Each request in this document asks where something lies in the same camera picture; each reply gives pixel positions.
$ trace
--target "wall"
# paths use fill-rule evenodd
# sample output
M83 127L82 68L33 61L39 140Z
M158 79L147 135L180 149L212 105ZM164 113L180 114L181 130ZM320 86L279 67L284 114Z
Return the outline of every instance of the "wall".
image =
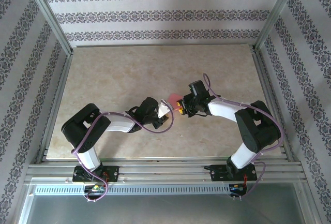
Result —
M0 0L0 223L10 223L66 60L35 0Z
M261 49L293 154L331 222L331 0L288 0Z
M276 0L48 0L73 47L254 44Z

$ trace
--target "vent slot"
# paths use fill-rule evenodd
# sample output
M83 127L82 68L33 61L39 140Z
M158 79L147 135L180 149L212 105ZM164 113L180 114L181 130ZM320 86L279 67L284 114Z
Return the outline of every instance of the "vent slot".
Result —
M82 195L83 185L38 185L36 195ZM207 195L229 194L229 185L109 185L108 195Z

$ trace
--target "red object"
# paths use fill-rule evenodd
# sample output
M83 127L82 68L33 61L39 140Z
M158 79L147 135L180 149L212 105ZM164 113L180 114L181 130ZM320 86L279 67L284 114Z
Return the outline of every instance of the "red object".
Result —
M247 183L247 175L244 174L244 183L243 183L244 188L246 188L246 183Z
M178 94L175 94L175 93L173 93L173 94L171 94L169 96L168 103L171 104L171 106L173 107L174 111L175 110L178 110L178 109L180 109L182 107L182 106L178 106L177 105L177 101L181 100L182 98L183 98L183 96L178 95Z

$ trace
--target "cable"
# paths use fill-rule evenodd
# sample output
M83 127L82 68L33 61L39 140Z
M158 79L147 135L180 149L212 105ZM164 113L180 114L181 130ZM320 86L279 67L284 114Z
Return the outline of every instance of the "cable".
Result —
M225 103L228 103L230 105L235 105L235 106L241 106L241 107L245 107L245 108L250 108L250 109L253 109L257 112L260 112L261 114L265 115L266 117L268 117L270 120L272 120L275 125L278 127L279 131L280 131L280 140L279 142L274 145L273 147L270 147L270 148L266 148L264 150L261 150L259 151L250 161L249 163L252 163L254 162L261 154L263 154L264 152L268 152L268 151L271 151L271 150L274 150L278 147L280 147L284 141L284 137L285 137L285 132L284 132L284 129L282 128L282 126L277 122L277 120L275 118L273 118L270 114L268 114L267 112L261 110L261 109L258 109L254 106L251 106L251 105L248 105L248 104L244 104L244 103L240 103L240 102L236 102L236 101L230 101L230 100L227 100L223 97L219 97L211 88L210 86L210 79L208 77L208 75L206 73L203 73L203 79L205 81L205 83L207 84L207 87L208 89L210 90L210 92L217 98L219 99L220 101L222 102L225 102Z
M258 185L258 183L259 183L259 181L262 179L262 176L263 176L263 174L264 174L264 172L265 172L265 168L266 168L266 164L265 164L265 162L262 162L262 161L257 161L257 162L254 162L254 164L257 164L257 163L261 163L261 164L263 164L263 169L262 169L262 171L261 171L261 174L260 174L260 176L259 176L259 178L256 180L256 182L255 182L255 184L253 185L253 187L251 187L251 189L248 191L248 192L246 192L246 194L244 194L243 196L242 196L242 199L244 199L245 197L247 197L256 187L257 187L257 185Z
M250 163L253 163L261 154L263 154L264 152L268 152L268 151L271 151L271 150L274 150L278 147L280 147L282 145L282 143L284 142L284 137L285 137L285 132L284 132L284 129L282 128L282 126L277 122L277 120L275 118L273 118L270 114L268 114L267 112L261 110L261 109L258 109L254 106L251 106L251 105L248 105L248 104L244 104L244 103L240 103L240 102L236 102L236 101L230 101L230 100L226 100L225 98L223 97L220 97L219 95L217 95L213 89L211 88L210 86L210 79L208 77L208 75L206 73L203 73L203 79L205 81L205 83L207 84L207 87L208 89L210 90L210 92L217 98L219 99L220 101L222 102L225 102L225 103L228 103L228 104L231 104L231 105L234 105L234 106L241 106L241 107L245 107L245 108L250 108L250 109L253 109L257 112L260 112L261 114L265 115L266 117L268 117L270 120L272 120L275 125L278 127L279 131L280 131L280 140L279 142L270 147L270 148L266 148L266 149L263 149L261 151L259 151L247 164L250 164ZM242 198L246 197L249 193L251 193L255 188L256 186L258 185L259 181L261 180L262 178L262 175L264 174L265 172L265 168L266 168L266 164L265 162L262 162L262 161L258 161L258 162L254 162L254 163L261 163L261 164L264 164L263 166L263 169L262 169L262 172L259 176L259 178L256 180L255 184L253 185L253 187L244 195L242 196Z
M122 113L105 112L105 113L101 113L100 115L98 115L98 116L95 118L95 120L93 121L93 123L92 123L91 126L89 127L89 129L88 129L87 133L85 134L84 138L82 139L82 141L79 143L79 145L78 145L75 149L73 149L73 150L71 151L71 154L73 154L73 155L75 155L75 156L77 157L77 160L78 160L79 164L82 166L82 168L83 168L88 174L90 174L91 176L94 176L95 178L97 178L97 179L99 179L100 181L102 181L102 182L104 183L105 187L106 187L105 190L104 190L104 192L102 193L102 195L99 196L97 199L93 199L93 200L91 200L91 199L89 198L89 196L88 196L88 194L89 194L89 193L88 193L88 194L86 195L86 198L87 198L88 201L92 201L92 202L99 201L99 200L101 200L101 199L107 194L107 192L108 192L108 183L106 182L106 180L104 180L103 178L97 176L95 173L93 173L92 171L90 171L90 170L89 170L89 169L83 164L83 162L81 161L81 159L78 157L78 150L83 146L83 144L84 144L85 141L87 140L87 137L88 137L89 134L91 133L92 129L94 128L94 126L96 125L96 123L98 122L98 120L99 120L101 117L105 116L105 115L113 114L113 115L118 115L118 116L123 116L123 117L125 117L125 118L128 118L128 119L132 120L133 122L135 122L135 123L136 123L138 126L140 126L141 128L143 128L143 129L145 129L146 131L149 131L149 132L151 132L151 133L165 133L165 132L168 131L168 130L172 127L172 125L174 124L174 113L173 113L173 111L172 111L172 108L171 108L171 107L170 107L165 101L161 100L161 102L162 102L163 104L165 104L165 105L168 107L168 109L170 110L170 113L171 113L171 124L170 124L170 126L169 126L167 129L165 129L165 130L163 130L163 131L159 131L159 132L156 132L156 131L153 131L153 130L150 130L150 129L144 127L144 126L141 125L139 122L137 122L134 118L132 118L130 115L126 115L126 114L122 114Z

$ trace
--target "beige tabletop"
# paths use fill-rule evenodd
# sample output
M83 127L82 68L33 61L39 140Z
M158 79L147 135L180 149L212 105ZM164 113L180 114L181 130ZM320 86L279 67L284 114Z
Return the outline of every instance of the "beige tabletop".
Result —
M202 80L204 72L214 91L226 99L265 101L248 45L75 49L47 158L73 158L61 126L86 104L124 112L148 96L159 101L171 93L189 94L188 84ZM176 112L166 133L106 132L95 148L100 158L230 156L241 143L235 122L216 116L188 118ZM280 154L280 149L269 152Z

